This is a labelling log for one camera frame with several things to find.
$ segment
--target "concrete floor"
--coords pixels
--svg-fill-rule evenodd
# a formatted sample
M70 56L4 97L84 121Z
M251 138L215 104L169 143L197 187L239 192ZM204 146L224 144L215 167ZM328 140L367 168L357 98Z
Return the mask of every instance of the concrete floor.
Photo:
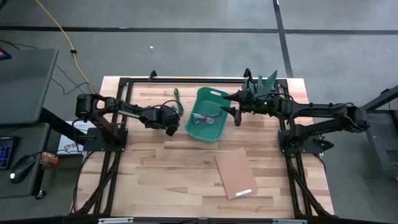
M272 0L42 3L63 26L277 28ZM279 3L285 29L398 29L398 2L394 0ZM33 0L9 1L0 11L0 25L54 26ZM255 75L267 76L278 69L279 77L286 77L278 34L70 32L69 36L78 50L80 66L96 91L105 75L149 75L153 69L162 76L240 77L249 67ZM359 106L398 84L397 37L286 35L293 75L305 79L310 101L351 101ZM38 48L58 48L58 65L75 82L83 82L62 33L0 31L0 39ZM11 54L15 50L0 46ZM53 77L65 89L73 88L59 70L55 69ZM77 94L75 91L63 96L59 86L51 83L45 106L61 118L71 119ZM391 108L397 109L398 103L393 102ZM333 133L326 137L335 143L324 158L335 213L344 218L397 223L398 183L362 180L362 175L375 166L365 134ZM45 200L0 200L0 207L4 208L0 219L66 214L76 175L76 169L48 172Z

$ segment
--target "cardboard sheet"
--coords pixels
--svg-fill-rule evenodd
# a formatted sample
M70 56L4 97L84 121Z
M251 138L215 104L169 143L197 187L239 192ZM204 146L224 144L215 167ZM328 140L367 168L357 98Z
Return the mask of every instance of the cardboard sheet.
M216 156L228 199L255 194L259 187L243 148Z

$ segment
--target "green basket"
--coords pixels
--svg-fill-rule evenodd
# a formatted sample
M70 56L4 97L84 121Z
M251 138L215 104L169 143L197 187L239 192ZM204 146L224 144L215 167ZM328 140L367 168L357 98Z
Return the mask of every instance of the green basket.
M223 111L220 106L231 106L231 101L224 100L223 96L228 96L228 94L213 88L203 87L198 90L197 100L188 123L185 125L185 130L191 137L205 142L215 142L221 137L228 113ZM222 114L214 118L213 124L208 124L205 121L199 124L193 123L193 113L208 116L219 111Z

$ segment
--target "wooden tabletop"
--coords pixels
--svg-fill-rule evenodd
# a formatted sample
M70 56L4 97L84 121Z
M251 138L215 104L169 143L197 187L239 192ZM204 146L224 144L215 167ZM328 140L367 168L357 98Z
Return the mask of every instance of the wooden tabletop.
M101 94L116 97L119 78L104 77ZM295 101L308 103L304 80L291 78L288 83ZM131 103L159 105L174 100L174 88L178 88L186 110L178 131L172 137L167 136L164 130L146 129L137 119L127 119L129 137L119 166L112 216L294 217L286 162L277 140L278 119L246 113L243 114L242 125L236 127L233 117L228 116L219 141L207 144L193 140L184 126L195 103L197 90L203 86L227 93L235 93L241 88L241 84L224 83L134 84ZM295 122L311 124L313 121L312 118L297 118ZM228 200L215 155L240 147L246 150L259 191L256 195ZM98 185L103 156L104 153L94 153L84 166L78 186L78 207L88 200ZM322 163L314 155L304 154L303 164L309 189L324 208L333 213ZM302 194L298 194L300 208L304 211Z

